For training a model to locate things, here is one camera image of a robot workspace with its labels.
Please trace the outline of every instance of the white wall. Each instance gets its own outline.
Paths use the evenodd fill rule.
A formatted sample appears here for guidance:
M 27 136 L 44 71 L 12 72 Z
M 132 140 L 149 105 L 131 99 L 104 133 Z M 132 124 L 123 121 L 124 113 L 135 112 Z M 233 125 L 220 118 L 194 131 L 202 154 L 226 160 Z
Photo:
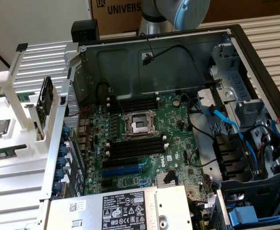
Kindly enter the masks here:
M 87 0 L 0 0 L 0 54 L 11 64 L 19 43 L 71 40 L 73 22 L 90 17 L 87 5 Z

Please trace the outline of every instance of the power supply label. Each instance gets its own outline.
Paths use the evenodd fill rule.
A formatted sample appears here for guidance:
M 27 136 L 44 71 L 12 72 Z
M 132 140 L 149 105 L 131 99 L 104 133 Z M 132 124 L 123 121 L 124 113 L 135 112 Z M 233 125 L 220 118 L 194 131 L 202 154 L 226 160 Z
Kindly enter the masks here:
M 144 192 L 103 197 L 102 230 L 146 230 Z

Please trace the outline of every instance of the chip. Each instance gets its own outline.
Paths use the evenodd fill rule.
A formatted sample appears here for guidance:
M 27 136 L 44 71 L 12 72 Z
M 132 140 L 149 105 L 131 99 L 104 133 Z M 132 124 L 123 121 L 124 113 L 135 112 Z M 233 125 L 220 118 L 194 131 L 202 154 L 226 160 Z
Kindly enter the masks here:
M 188 169 L 188 174 L 193 175 L 194 174 L 193 169 Z

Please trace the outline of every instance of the cardboard box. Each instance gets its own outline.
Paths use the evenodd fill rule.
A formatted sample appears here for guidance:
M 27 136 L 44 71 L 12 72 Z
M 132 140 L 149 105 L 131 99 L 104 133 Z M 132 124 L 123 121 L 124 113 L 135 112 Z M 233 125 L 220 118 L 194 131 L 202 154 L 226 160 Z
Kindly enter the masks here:
M 203 23 L 280 15 L 280 0 L 210 0 Z
M 142 0 L 88 0 L 99 34 L 138 30 Z M 280 15 L 280 0 L 210 0 L 203 23 Z
M 142 0 L 89 0 L 91 18 L 100 35 L 136 31 L 141 22 Z

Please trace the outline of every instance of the green circuit board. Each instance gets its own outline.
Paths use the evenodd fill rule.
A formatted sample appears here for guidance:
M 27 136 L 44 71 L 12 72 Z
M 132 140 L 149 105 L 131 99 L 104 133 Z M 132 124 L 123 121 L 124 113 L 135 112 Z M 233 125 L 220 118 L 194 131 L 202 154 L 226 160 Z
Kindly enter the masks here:
M 106 107 L 99 106 L 93 108 L 90 113 L 82 115 L 81 122 L 93 123 L 93 127 L 87 126 L 87 133 L 92 137 L 98 136 L 98 144 L 92 149 L 90 143 L 86 141 L 81 144 L 84 149 L 84 159 L 86 162 L 86 177 L 84 195 L 98 194 L 107 189 L 102 188 L 101 181 L 111 179 L 113 187 L 111 189 L 124 189 L 133 187 L 156 186 L 156 177 L 158 174 L 167 173 L 169 170 L 175 171 L 178 176 L 179 185 L 184 185 L 187 195 L 194 200 L 206 199 L 204 189 L 199 189 L 199 183 L 202 182 L 203 174 L 200 168 L 189 166 L 184 160 L 184 151 L 188 158 L 196 149 L 196 142 L 193 132 L 187 131 L 187 102 L 181 102 L 178 108 L 173 106 L 173 100 L 180 100 L 180 95 L 175 93 L 159 95 L 159 108 L 153 110 L 157 113 L 155 116 L 156 130 L 160 134 L 167 136 L 169 147 L 165 153 L 153 154 L 139 157 L 139 163 L 147 162 L 141 174 L 132 174 L 116 176 L 111 178 L 102 178 L 102 162 L 108 160 L 105 155 L 106 139 L 113 142 L 127 141 L 122 138 L 125 132 L 123 114 L 110 115 Z M 109 130 L 113 119 L 117 120 L 118 131 L 116 139 L 113 139 L 112 132 Z M 177 122 L 183 122 L 183 128 L 177 125 Z M 195 163 L 200 164 L 200 160 L 193 159 Z

